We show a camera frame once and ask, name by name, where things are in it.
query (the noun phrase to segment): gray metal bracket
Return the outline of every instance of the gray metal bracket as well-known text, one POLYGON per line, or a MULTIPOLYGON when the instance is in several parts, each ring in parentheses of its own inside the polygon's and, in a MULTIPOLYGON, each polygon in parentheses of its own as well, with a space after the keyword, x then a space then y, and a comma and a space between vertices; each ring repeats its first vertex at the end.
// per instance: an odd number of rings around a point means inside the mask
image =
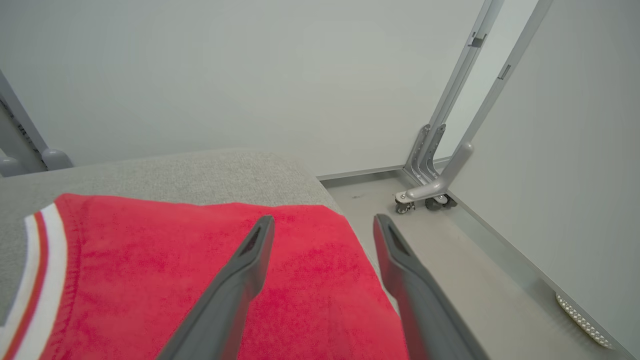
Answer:
POLYGON ((445 194, 449 185, 453 182, 453 179, 455 179, 462 169, 462 166, 471 156, 473 150, 474 147, 471 143, 461 143, 458 150, 456 150, 451 157, 449 164, 444 168, 444 170, 442 170, 442 174, 440 174, 437 179, 428 184, 409 189, 405 192, 396 193, 396 202, 400 204, 408 204, 417 200, 445 194))
POLYGON ((419 184, 428 184, 440 176, 433 164, 433 157, 445 129, 445 124, 438 126, 431 137, 431 141, 425 144, 429 138, 429 133, 432 131, 431 125, 425 125, 420 129, 420 133, 415 139, 411 155, 404 165, 404 171, 419 184))
POLYGON ((406 164, 404 165, 404 171, 419 184, 428 183, 425 180, 426 174, 423 174, 420 171, 420 161, 422 160, 420 155, 424 147, 424 141, 427 139, 430 129, 431 125, 425 125, 420 129, 418 137, 415 139, 415 143, 413 144, 413 148, 411 149, 411 154, 409 155, 409 158, 406 160, 406 164))

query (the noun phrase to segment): white stripe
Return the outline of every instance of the white stripe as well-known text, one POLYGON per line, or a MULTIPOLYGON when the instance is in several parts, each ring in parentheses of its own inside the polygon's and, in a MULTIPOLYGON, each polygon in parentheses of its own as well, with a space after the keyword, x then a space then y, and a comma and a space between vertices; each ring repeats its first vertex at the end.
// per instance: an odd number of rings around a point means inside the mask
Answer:
POLYGON ((22 280, 18 287, 18 294, 13 301, 13 306, 9 312, 9 317, 4 325, 2 336, 0 336, 0 359, 4 357, 6 351, 11 345, 11 340, 15 331, 20 325, 22 314, 27 307, 31 292, 33 291, 33 283, 36 281, 38 273, 38 264, 40 263, 40 237, 38 235, 38 224, 36 218, 30 215, 24 219, 24 225, 27 230, 27 259, 24 263, 24 271, 22 280))
POLYGON ((67 238, 55 204, 40 211, 47 229, 49 263, 44 276, 40 300, 29 329, 22 340, 16 359, 38 359, 44 349, 58 315, 60 298, 67 274, 67 238))

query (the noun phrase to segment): red stripe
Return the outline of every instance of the red stripe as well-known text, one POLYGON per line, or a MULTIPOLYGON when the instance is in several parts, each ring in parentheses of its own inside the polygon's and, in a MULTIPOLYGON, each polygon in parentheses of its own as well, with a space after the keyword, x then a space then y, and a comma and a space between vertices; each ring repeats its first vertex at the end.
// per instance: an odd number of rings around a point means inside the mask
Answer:
POLYGON ((3 360, 13 359, 18 352, 18 349, 20 349, 22 339, 24 339, 24 336, 27 333, 27 329, 29 328, 29 324, 31 323, 31 319, 33 319, 33 314, 36 312, 38 299, 40 299, 40 293, 42 292, 44 275, 47 272, 47 262, 49 261, 47 229, 45 228, 44 219, 42 218, 41 212, 35 213, 34 216, 36 218, 36 223, 38 224, 38 237, 40 238, 40 260, 38 262, 38 272, 36 273, 36 281, 33 284, 33 291, 31 292, 31 296, 29 297, 27 308, 24 310, 24 314, 22 314, 20 325, 15 331, 15 335, 11 340, 11 345, 9 345, 9 349, 4 355, 3 360))

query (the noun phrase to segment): wheel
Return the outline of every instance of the wheel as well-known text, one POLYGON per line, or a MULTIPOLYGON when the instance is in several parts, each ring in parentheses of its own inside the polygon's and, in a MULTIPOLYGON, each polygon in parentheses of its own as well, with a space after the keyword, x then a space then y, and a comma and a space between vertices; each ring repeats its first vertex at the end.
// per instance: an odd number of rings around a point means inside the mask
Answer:
POLYGON ((438 211, 440 209, 442 209, 442 204, 437 202, 436 199, 430 197, 428 199, 424 200, 424 205, 427 207, 427 209, 431 210, 431 211, 438 211))
POLYGON ((444 205, 445 208, 447 209, 451 209, 451 208, 455 208, 456 206, 458 206, 458 203, 452 199, 450 196, 445 195, 447 197, 447 204, 444 205))
POLYGON ((411 204, 396 204, 396 213, 404 214, 409 211, 411 204))

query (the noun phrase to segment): gray cushion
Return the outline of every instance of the gray cushion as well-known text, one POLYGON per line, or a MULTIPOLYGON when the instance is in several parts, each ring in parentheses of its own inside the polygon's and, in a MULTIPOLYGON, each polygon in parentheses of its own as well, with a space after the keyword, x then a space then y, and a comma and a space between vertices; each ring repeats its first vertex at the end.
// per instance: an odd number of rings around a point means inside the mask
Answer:
POLYGON ((300 161, 257 151, 193 152, 0 179, 0 324, 22 276, 23 218, 62 193, 197 205, 322 204, 339 212, 331 195, 300 161))

